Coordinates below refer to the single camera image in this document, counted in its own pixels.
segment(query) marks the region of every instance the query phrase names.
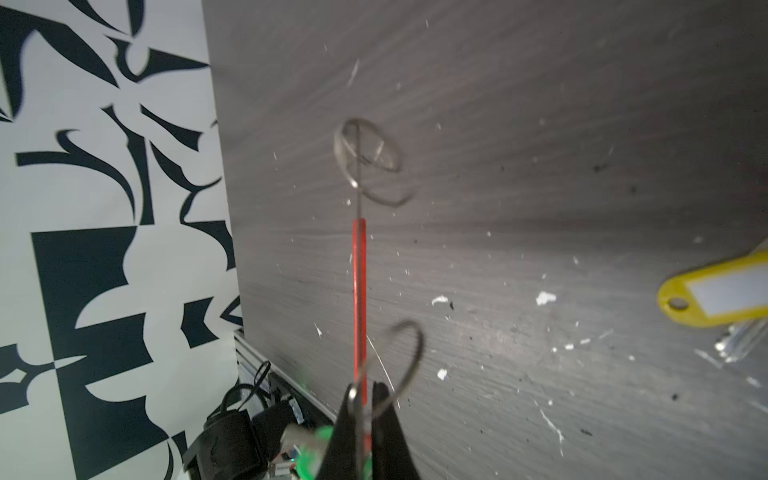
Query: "yellow plastic frame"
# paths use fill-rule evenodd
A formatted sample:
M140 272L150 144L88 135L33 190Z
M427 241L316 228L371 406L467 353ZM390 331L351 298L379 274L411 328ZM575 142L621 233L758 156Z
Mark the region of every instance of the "yellow plastic frame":
M760 318L761 316L768 316L768 299L766 299L765 305L707 316L696 301L696 297L687 287L687 284L691 282L735 273L739 270L754 268L755 266L764 263L768 263L768 251L765 250L755 252L746 257L740 257L735 260L729 260L727 262L707 266L700 270L674 276L664 282L659 289L659 293L657 294L659 308L661 308L661 311L666 313L667 316L675 322L702 328L724 325L726 323L743 322ZM672 308L670 306L670 300L673 298L685 299L685 301L688 302L688 307L685 310L676 310Z

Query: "yellow key tag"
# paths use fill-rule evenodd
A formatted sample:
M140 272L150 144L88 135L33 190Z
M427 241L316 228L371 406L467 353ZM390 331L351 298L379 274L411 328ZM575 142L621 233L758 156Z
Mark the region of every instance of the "yellow key tag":
M768 316L768 251L674 276L657 295L675 322L718 326Z

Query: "black and white pattern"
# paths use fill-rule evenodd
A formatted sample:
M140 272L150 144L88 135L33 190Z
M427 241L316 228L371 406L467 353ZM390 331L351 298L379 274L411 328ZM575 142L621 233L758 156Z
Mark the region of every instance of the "black and white pattern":
M242 325L202 6L0 6L4 478L175 478Z

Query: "red rod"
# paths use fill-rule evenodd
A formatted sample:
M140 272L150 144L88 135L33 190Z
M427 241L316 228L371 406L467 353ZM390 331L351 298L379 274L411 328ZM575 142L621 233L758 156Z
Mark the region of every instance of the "red rod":
M366 362L366 219L355 219L352 225L352 263L355 295L355 378ZM368 403L368 379L362 378L362 403Z

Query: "gray table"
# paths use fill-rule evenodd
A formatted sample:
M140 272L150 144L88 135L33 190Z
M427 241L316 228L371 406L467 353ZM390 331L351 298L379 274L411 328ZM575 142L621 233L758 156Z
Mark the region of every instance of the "gray table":
M274 363L333 409L352 378L331 140L362 116L420 182L365 215L374 344L403 317L429 335L398 411L425 480L768 475L745 381L768 351L716 369L694 349L720 330L655 297L768 235L764 6L205 4L245 333ZM411 348L379 352L394 381Z

